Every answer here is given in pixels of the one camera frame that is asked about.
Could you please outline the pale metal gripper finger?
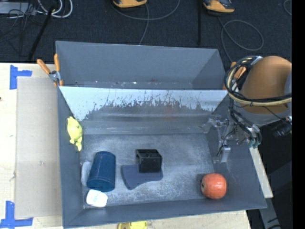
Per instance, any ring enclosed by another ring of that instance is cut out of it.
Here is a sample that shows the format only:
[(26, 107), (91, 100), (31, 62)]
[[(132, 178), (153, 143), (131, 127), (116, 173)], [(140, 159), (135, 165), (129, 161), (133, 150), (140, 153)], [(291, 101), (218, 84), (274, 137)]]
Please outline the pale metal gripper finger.
[(216, 153), (216, 156), (213, 157), (214, 164), (226, 163), (229, 157), (231, 148), (227, 145), (221, 146)]
[(227, 119), (221, 121), (219, 119), (209, 118), (208, 121), (202, 125), (202, 130), (205, 134), (209, 133), (211, 128), (221, 128), (224, 126), (228, 126), (229, 121)]

